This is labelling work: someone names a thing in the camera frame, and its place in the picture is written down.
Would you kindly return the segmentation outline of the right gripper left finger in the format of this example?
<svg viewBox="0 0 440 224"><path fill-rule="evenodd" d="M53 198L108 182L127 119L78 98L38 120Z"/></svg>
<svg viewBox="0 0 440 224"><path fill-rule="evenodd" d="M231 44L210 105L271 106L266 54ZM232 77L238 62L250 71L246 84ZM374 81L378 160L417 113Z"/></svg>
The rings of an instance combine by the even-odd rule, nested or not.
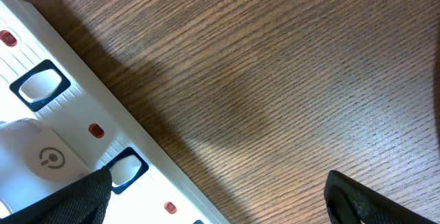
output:
<svg viewBox="0 0 440 224"><path fill-rule="evenodd" d="M1 224L102 224L112 191L109 167L1 219Z"/></svg>

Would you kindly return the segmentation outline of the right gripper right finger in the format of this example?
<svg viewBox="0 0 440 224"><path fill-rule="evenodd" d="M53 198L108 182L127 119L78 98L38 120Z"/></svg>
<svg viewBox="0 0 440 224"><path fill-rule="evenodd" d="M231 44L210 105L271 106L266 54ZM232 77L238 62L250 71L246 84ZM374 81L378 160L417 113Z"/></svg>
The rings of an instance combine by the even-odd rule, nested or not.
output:
<svg viewBox="0 0 440 224"><path fill-rule="evenodd" d="M435 224L337 170L327 176L324 199L331 224Z"/></svg>

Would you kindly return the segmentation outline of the white power strip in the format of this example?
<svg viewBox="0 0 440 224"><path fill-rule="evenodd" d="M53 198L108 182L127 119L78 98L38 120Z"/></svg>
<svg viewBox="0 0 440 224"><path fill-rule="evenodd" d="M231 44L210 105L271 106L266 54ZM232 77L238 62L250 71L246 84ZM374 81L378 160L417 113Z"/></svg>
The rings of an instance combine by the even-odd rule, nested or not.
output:
<svg viewBox="0 0 440 224"><path fill-rule="evenodd" d="M103 223L225 223L38 10L1 0L1 125L38 120L88 167L109 167Z"/></svg>

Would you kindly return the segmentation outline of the white USB charger plug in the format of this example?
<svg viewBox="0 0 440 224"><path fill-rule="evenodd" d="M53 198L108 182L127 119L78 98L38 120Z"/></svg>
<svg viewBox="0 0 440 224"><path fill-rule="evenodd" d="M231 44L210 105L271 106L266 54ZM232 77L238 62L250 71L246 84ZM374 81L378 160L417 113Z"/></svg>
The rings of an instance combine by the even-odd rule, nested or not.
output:
<svg viewBox="0 0 440 224"><path fill-rule="evenodd" d="M70 147L38 120L1 125L1 203L11 214L88 174Z"/></svg>

